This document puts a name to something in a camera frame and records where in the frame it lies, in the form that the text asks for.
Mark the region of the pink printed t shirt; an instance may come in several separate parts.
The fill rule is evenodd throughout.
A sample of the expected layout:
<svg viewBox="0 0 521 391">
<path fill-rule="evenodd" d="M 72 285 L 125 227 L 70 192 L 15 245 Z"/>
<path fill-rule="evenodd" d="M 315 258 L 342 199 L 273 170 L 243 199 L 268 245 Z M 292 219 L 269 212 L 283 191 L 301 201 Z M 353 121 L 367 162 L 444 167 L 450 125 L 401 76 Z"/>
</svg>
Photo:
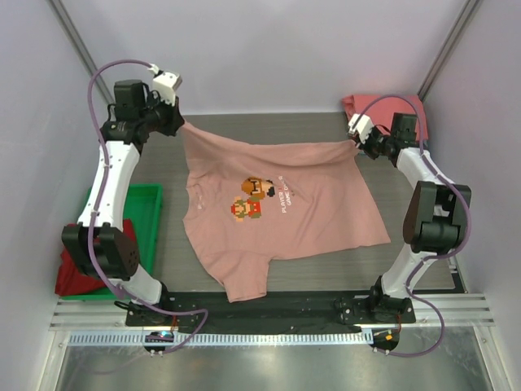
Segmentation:
<svg viewBox="0 0 521 391">
<path fill-rule="evenodd" d="M 229 302 L 267 293 L 269 264 L 386 244 L 354 142 L 250 144 L 184 125 L 186 235 Z"/>
</svg>

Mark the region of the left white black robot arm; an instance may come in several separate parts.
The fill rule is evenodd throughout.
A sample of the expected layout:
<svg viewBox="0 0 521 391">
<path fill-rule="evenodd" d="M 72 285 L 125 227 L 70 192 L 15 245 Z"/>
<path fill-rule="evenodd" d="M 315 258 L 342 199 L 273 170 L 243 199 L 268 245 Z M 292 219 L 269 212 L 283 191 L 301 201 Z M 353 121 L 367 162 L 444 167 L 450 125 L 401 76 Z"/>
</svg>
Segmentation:
<svg viewBox="0 0 521 391">
<path fill-rule="evenodd" d="M 144 315 L 153 324 L 166 324 L 173 306 L 162 299 L 164 285 L 141 264 L 138 245 L 124 233 L 124 206 L 130 179 L 149 136 L 174 136 L 185 121 L 177 88 L 182 79 L 162 72 L 151 84 L 118 81 L 114 103 L 107 107 L 99 162 L 90 195 L 77 222 L 63 228 L 61 239 L 83 275 L 101 279 L 118 296 L 146 303 Z"/>
</svg>

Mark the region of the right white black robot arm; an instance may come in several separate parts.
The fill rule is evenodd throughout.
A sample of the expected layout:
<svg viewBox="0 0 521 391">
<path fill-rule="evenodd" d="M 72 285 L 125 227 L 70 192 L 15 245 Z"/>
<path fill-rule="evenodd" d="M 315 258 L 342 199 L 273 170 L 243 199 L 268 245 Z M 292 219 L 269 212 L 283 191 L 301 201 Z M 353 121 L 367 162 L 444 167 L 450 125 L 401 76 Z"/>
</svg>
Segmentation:
<svg viewBox="0 0 521 391">
<path fill-rule="evenodd" d="M 349 136 L 375 160 L 387 157 L 405 175 L 413 195 L 402 227 L 405 242 L 391 268 L 379 276 L 357 308 L 374 323 L 413 320 L 412 292 L 427 269 L 450 256 L 466 238 L 471 189 L 447 179 L 416 132 L 417 117 L 396 113 L 389 128 L 367 115 L 349 122 Z"/>
</svg>

